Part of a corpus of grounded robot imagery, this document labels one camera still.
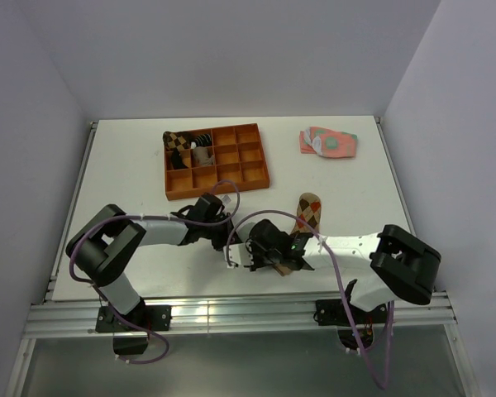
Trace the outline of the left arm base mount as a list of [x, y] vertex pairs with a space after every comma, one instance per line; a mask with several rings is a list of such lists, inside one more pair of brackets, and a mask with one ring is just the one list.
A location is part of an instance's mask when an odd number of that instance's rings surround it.
[[[140, 328], [151, 331], [168, 331], [171, 320], [169, 305], [143, 306], [133, 309], [129, 314], [122, 316], [127, 322]], [[108, 306], [98, 310], [98, 319], [95, 325], [98, 333], [134, 332], [136, 328], [122, 323]]]

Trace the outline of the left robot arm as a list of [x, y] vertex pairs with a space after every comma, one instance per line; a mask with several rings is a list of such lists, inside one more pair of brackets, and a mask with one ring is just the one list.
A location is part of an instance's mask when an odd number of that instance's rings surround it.
[[194, 205], [164, 216], [131, 216], [116, 204], [103, 207], [65, 248], [70, 276], [90, 284], [115, 310], [126, 330], [149, 324], [145, 300], [125, 274], [142, 246], [187, 246], [205, 239], [216, 251], [231, 240], [232, 215], [215, 195], [203, 194]]

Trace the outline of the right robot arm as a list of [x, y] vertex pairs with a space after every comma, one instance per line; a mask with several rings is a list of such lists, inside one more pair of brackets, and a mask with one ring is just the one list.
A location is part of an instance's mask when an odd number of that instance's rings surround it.
[[432, 300], [441, 254], [393, 224], [378, 233], [350, 237], [288, 234], [263, 219], [241, 228], [250, 263], [256, 271], [281, 266], [290, 271], [315, 271], [338, 264], [345, 299], [341, 312], [357, 323], [389, 301], [401, 299], [425, 306]]

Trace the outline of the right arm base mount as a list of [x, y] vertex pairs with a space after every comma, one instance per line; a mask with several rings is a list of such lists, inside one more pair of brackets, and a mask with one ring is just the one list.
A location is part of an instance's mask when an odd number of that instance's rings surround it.
[[[315, 308], [313, 320], [319, 326], [349, 327], [351, 325], [341, 299], [319, 299], [315, 302]], [[386, 304], [381, 304], [369, 312], [352, 305], [350, 309], [356, 326], [384, 324], [388, 318]]]

